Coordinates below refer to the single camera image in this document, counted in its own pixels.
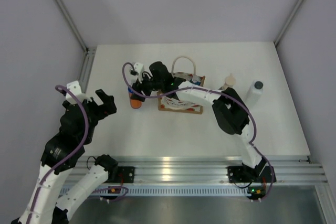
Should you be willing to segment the watermelon print canvas bag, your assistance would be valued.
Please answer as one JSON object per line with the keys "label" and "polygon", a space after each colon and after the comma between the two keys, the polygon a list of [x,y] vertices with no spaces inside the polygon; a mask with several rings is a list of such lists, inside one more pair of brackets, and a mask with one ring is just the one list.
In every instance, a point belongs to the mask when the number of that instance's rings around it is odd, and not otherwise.
{"label": "watermelon print canvas bag", "polygon": [[[174,67],[175,63],[180,58],[186,58],[193,64],[193,72],[187,73],[187,72],[175,72]],[[172,63],[171,68],[171,74],[173,77],[181,78],[186,80],[186,82],[182,83],[181,88],[189,87],[191,84],[191,79],[193,76],[199,76],[196,74],[196,63],[193,61],[193,59],[189,56],[178,56],[174,59]],[[205,82],[205,76],[199,76],[202,78],[202,84],[201,87],[204,86]],[[191,90],[183,90],[177,92],[178,98],[169,98],[167,96],[158,98],[158,110],[159,111],[170,111],[170,112],[182,112],[182,113],[193,113],[193,114],[202,114],[203,113],[203,107],[199,104],[196,104],[196,99],[192,98],[189,93]]]}

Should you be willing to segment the grey green squeeze bottle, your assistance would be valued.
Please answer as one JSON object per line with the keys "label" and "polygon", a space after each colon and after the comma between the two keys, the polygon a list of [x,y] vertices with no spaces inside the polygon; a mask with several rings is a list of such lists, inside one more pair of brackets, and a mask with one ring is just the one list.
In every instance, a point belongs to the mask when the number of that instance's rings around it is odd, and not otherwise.
{"label": "grey green squeeze bottle", "polygon": [[236,84],[236,78],[230,73],[224,80],[224,84],[220,87],[221,91],[232,88]]}

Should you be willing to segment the white bottle dark cap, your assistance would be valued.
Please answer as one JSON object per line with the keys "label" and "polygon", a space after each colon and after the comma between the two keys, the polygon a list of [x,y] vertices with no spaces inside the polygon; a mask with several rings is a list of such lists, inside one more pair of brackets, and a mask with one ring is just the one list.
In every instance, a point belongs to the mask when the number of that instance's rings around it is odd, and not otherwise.
{"label": "white bottle dark cap", "polygon": [[244,99],[244,103],[249,110],[251,110],[259,101],[263,94],[263,88],[264,83],[259,80],[254,81],[249,87]]}

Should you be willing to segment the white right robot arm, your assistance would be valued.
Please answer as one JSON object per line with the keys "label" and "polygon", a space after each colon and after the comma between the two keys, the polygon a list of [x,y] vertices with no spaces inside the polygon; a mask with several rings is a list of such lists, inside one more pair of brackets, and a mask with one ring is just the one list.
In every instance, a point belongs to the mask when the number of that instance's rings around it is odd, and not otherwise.
{"label": "white right robot arm", "polygon": [[132,98],[144,101],[152,97],[153,91],[160,91],[160,97],[211,106],[219,128],[226,134],[238,137],[242,166],[249,180],[257,180],[264,173],[265,158],[256,150],[256,122],[243,100],[233,88],[211,90],[170,73],[160,61],[149,67],[147,74],[140,63],[131,65],[129,73],[135,78],[130,86]]}

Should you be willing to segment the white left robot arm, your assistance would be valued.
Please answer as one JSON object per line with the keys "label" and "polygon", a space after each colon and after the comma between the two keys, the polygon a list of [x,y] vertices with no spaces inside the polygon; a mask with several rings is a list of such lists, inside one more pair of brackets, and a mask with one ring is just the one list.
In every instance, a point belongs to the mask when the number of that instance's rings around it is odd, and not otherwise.
{"label": "white left robot arm", "polygon": [[81,98],[64,86],[55,88],[66,97],[62,104],[65,113],[60,118],[58,133],[45,145],[31,199],[13,223],[68,223],[98,186],[118,178],[118,162],[103,154],[67,195],[59,197],[67,177],[85,153],[84,146],[91,143],[98,122],[115,114],[117,107],[114,97],[101,89],[95,91],[102,101],[98,105],[92,98]]}

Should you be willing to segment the orange bottle blue cap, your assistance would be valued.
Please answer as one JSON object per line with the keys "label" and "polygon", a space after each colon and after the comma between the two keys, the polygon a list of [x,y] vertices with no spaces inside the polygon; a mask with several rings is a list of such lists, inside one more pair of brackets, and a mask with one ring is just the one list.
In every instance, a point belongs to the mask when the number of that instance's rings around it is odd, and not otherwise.
{"label": "orange bottle blue cap", "polygon": [[139,109],[142,106],[142,102],[132,98],[133,91],[131,88],[128,88],[128,94],[129,94],[131,108]]}
{"label": "orange bottle blue cap", "polygon": [[192,79],[191,79],[191,83],[193,83],[194,85],[197,85],[197,86],[201,86],[202,78],[199,77],[199,76],[193,76]]}

